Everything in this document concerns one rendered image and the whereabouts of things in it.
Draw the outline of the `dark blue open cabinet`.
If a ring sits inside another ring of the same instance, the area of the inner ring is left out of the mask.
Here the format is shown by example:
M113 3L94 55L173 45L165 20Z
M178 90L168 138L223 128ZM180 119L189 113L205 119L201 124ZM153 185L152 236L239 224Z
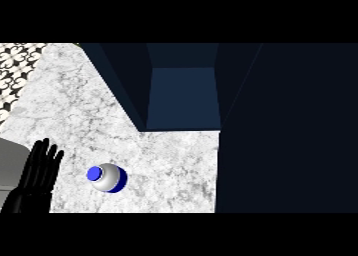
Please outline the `dark blue open cabinet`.
M81 49L140 132L221 128L257 43L84 43Z

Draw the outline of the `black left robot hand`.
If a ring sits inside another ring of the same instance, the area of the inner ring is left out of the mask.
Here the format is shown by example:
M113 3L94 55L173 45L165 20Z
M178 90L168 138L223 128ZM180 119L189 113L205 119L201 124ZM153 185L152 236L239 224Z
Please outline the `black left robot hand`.
M50 211L51 190L63 151L37 140L25 161L16 188L9 192L0 213L46 214Z

